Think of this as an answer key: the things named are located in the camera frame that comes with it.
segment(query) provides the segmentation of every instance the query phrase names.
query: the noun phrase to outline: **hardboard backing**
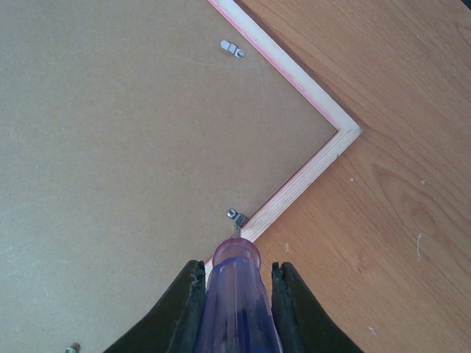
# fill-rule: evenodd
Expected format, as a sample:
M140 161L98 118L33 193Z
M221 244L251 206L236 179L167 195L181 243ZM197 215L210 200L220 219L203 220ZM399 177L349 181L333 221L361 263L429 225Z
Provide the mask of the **hardboard backing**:
M105 349L336 132L204 0L4 1L0 44L0 352Z

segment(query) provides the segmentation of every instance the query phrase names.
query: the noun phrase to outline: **black robotic claw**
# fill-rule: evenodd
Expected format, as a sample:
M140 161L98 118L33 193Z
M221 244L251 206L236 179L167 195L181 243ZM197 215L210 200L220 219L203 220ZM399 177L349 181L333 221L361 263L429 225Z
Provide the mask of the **black robotic claw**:
M274 263L272 281L272 314L285 353L361 352L291 263ZM205 264L192 260L149 313L105 353L191 353L204 304Z

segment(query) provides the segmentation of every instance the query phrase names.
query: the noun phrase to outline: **wood grain surface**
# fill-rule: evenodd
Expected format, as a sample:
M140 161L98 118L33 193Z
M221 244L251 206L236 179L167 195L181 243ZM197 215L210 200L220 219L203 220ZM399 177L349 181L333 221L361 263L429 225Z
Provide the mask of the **wood grain surface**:
M364 134L257 242L366 352L471 350L471 12L244 0Z

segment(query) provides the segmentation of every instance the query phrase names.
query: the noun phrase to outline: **purple plastic tube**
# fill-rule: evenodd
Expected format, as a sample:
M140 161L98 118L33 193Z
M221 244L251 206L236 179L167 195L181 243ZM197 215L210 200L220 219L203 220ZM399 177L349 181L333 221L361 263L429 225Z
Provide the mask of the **purple plastic tube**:
M281 353L261 256L243 238L221 243L213 255L194 353Z

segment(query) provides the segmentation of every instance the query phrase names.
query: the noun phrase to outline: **wooden frame edge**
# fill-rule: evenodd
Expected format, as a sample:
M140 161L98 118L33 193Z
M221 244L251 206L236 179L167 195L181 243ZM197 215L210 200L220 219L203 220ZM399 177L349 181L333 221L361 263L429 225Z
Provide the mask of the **wooden frame edge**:
M233 0L208 0L336 129L337 133L254 214L241 236L257 240L362 133L359 125ZM206 278L213 269L206 261Z

